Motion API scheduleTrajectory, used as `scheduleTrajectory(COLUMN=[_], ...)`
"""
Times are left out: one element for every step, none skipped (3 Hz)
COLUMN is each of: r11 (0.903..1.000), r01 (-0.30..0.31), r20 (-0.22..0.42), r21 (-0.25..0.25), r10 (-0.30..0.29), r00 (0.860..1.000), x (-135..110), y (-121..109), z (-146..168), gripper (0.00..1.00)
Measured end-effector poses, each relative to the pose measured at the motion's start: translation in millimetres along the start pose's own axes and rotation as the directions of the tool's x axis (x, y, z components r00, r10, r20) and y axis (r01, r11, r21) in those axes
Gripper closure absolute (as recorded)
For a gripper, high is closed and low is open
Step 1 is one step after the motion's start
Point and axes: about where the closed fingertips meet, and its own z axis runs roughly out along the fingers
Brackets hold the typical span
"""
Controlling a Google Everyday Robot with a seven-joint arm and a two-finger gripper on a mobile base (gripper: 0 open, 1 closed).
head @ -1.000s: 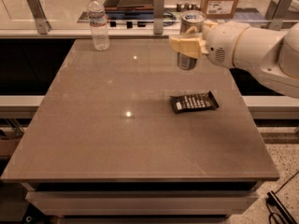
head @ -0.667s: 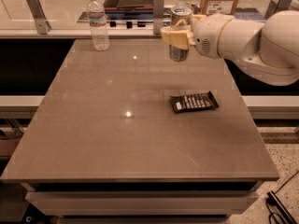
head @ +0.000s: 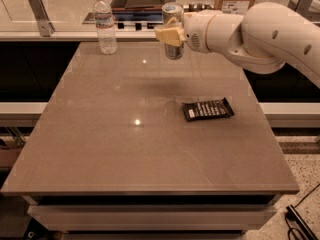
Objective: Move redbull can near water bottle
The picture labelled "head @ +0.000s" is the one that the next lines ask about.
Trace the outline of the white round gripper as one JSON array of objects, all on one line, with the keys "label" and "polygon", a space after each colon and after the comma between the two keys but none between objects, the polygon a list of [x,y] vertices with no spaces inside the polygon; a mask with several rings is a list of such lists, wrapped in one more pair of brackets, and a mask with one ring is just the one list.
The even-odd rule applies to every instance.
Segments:
[{"label": "white round gripper", "polygon": [[165,24],[154,28],[156,39],[164,44],[180,47],[185,41],[196,52],[209,53],[206,36],[211,21],[219,14],[217,10],[184,13],[181,23]]}]

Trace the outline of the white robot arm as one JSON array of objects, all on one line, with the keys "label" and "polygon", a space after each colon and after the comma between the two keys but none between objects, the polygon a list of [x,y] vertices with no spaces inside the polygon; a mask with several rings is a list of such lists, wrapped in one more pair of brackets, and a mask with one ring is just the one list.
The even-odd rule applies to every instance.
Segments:
[{"label": "white robot arm", "polygon": [[320,27],[281,4],[259,3],[244,15],[186,13],[182,23],[156,27],[155,35],[167,45],[218,53],[257,74],[271,74],[289,64],[320,87]]}]

